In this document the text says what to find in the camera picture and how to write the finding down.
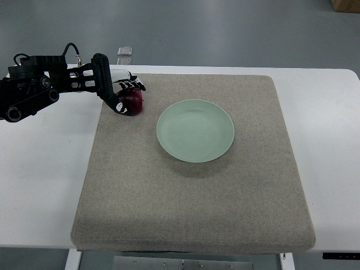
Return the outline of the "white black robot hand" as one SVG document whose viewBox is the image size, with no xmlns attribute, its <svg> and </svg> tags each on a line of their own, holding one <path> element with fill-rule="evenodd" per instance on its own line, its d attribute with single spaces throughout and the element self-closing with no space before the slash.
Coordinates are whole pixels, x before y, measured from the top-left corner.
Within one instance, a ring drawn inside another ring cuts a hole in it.
<svg viewBox="0 0 360 270">
<path fill-rule="evenodd" d="M 120 90 L 124 90 L 127 88 L 139 88 L 142 92 L 146 90 L 145 86 L 143 85 L 143 83 L 141 82 L 141 80 L 139 79 L 138 76 L 133 75 L 132 73 L 130 73 L 129 71 L 124 71 L 121 72 L 120 78 L 116 78 L 113 81 L 114 84 L 117 84 L 120 87 Z M 112 98 L 110 99 L 110 104 L 109 106 L 116 112 L 118 113 L 118 110 L 116 109 L 116 107 L 121 104 L 121 102 L 119 101 L 118 97 L 116 96 L 116 93 L 114 93 L 114 95 L 112 96 Z"/>
</svg>

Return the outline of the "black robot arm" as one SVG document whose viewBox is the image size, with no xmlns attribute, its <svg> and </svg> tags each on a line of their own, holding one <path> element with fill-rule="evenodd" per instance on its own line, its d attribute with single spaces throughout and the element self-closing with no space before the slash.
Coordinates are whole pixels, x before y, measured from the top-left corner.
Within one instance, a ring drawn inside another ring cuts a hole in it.
<svg viewBox="0 0 360 270">
<path fill-rule="evenodd" d="M 29 56 L 18 53 L 8 77 L 1 79 L 1 119 L 19 122 L 54 104 L 62 93 L 91 92 L 116 113 L 129 109 L 114 93 L 109 60 L 96 53 L 85 65 L 77 56 L 77 67 L 69 68 L 64 54 Z"/>
</svg>

